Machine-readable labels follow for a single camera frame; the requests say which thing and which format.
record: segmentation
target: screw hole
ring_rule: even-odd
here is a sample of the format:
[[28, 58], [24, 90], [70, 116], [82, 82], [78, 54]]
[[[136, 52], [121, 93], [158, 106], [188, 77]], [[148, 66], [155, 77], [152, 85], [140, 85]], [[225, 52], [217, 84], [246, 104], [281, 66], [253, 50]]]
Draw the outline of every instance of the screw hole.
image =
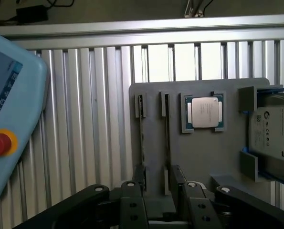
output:
[[131, 221], [136, 221], [137, 220], [137, 216], [130, 216]]
[[208, 216], [203, 216], [203, 217], [202, 217], [202, 220], [203, 220], [203, 221], [206, 221], [206, 222], [210, 222], [210, 217], [208, 217]]
[[104, 190], [103, 187], [97, 187], [97, 188], [95, 188], [95, 191], [96, 191], [96, 192], [100, 192], [100, 191], [102, 191], [102, 190]]
[[198, 207], [199, 208], [205, 208], [205, 205], [204, 204], [198, 204]]

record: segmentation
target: black power adapter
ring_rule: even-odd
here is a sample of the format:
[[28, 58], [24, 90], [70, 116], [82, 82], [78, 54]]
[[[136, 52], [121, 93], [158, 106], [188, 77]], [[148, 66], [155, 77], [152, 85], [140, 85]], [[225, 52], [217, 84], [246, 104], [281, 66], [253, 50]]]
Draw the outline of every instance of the black power adapter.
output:
[[16, 19], [20, 24], [47, 21], [47, 10], [48, 8], [43, 5], [19, 8]]

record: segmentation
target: corrugated metal panel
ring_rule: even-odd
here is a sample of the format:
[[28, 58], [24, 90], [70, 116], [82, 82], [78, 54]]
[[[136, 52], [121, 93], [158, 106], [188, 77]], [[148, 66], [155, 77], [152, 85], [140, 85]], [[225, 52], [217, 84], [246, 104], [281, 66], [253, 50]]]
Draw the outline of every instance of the corrugated metal panel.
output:
[[274, 29], [206, 33], [212, 42], [200, 31], [14, 40], [47, 62], [51, 83], [46, 110], [1, 196], [0, 229], [90, 184], [131, 178], [132, 83], [266, 77], [284, 84], [284, 40]]

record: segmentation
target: wall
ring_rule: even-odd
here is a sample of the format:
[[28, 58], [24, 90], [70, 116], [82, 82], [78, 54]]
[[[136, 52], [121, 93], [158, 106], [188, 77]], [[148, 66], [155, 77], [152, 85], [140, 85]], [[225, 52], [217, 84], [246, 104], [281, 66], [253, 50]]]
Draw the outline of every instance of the wall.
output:
[[[59, 0], [65, 4], [71, 0]], [[209, 0], [205, 0], [202, 9]], [[187, 0], [76, 0], [71, 8], [49, 10], [49, 21], [42, 24], [79, 23], [95, 21], [128, 21], [171, 19], [183, 17]], [[2, 0], [0, 19], [15, 16], [16, 7], [37, 4], [49, 6], [46, 0]], [[244, 16], [284, 14], [284, 0], [214, 0], [206, 16]]]

